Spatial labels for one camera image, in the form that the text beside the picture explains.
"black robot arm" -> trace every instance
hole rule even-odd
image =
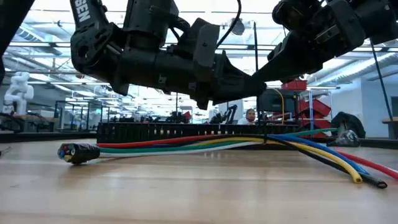
[[[185,93],[206,109],[214,104],[260,95],[264,82],[287,82],[322,69],[372,38],[375,44],[398,37],[392,0],[282,0],[272,12],[289,30],[253,76],[216,54],[219,26],[198,18],[192,26],[178,17],[174,0],[129,0],[123,28],[106,19],[100,0],[70,0],[76,22],[71,38],[75,68],[110,82],[126,95],[130,83]],[[183,31],[178,43],[160,50],[167,30]]]
[[[71,37],[74,67],[111,84],[126,95],[129,84],[185,93],[206,109],[214,104],[259,95],[264,83],[216,54],[219,26],[178,17],[173,0],[129,0],[123,28],[106,19],[101,1],[70,0],[76,23]],[[167,30],[181,29],[178,44],[165,44]]]
[[[322,69],[324,62],[363,45],[398,38],[395,0],[282,0],[274,21],[290,32],[268,55],[268,63],[253,77],[291,81]]]

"white wire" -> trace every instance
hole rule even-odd
[[[230,144],[227,146],[218,146],[211,147],[203,146],[203,149],[194,149],[194,150],[181,150],[181,151],[169,151],[169,152],[132,152],[132,153],[104,153],[101,152],[99,158],[115,158],[115,157],[136,157],[136,156],[164,156],[164,155],[175,155],[175,154],[194,154],[194,153],[202,153],[202,152],[211,152],[211,151],[219,151],[225,149],[231,149],[235,147],[243,147],[243,146],[253,146],[256,144],[262,144],[262,142],[241,142],[236,144]]]

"green wire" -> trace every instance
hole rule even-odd
[[[316,129],[313,131],[301,131],[301,132],[297,132],[297,133],[288,133],[288,135],[306,136],[306,135],[318,134],[318,133],[327,132],[327,131],[337,131],[337,128],[325,128],[325,129]]]
[[[155,147],[155,148],[139,148],[139,149],[115,149],[115,148],[100,148],[102,153],[113,153],[113,154],[122,154],[122,153],[143,153],[143,152],[174,152],[174,151],[192,151],[198,149],[209,149],[212,147],[219,146],[228,146],[230,144],[236,144],[238,142],[244,141],[228,141],[221,143],[213,143],[205,146],[184,146],[184,147]]]
[[[305,136],[311,134],[317,134],[326,131],[337,131],[336,128],[326,128],[326,129],[317,129],[313,131],[301,131],[297,133],[288,133],[288,135],[292,136]],[[115,149],[115,148],[104,148],[101,147],[100,151],[102,153],[112,153],[112,154],[123,154],[123,153],[143,153],[143,152],[173,152],[173,151],[192,151],[192,150],[199,150],[199,149],[209,149],[212,147],[219,147],[219,146],[228,146],[230,144],[236,144],[238,142],[244,141],[228,141],[228,142],[220,142],[220,143],[213,143],[205,146],[179,146],[179,147],[148,147],[148,148],[129,148],[129,149]]]

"computer monitor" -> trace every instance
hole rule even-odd
[[[284,97],[285,113],[296,112],[297,94],[292,90],[278,90]],[[282,98],[280,94],[268,89],[258,98],[257,110],[269,112],[282,112]]]

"desk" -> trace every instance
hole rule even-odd
[[[392,117],[392,122],[390,118],[386,118],[382,120],[383,124],[388,124],[388,138],[389,139],[397,139],[396,134],[394,133],[394,127],[398,130],[398,117]]]
[[[76,140],[75,142],[94,142]],[[71,166],[61,142],[0,144],[0,223],[396,223],[379,190],[295,151],[222,151]],[[398,169],[398,151],[344,149]]]

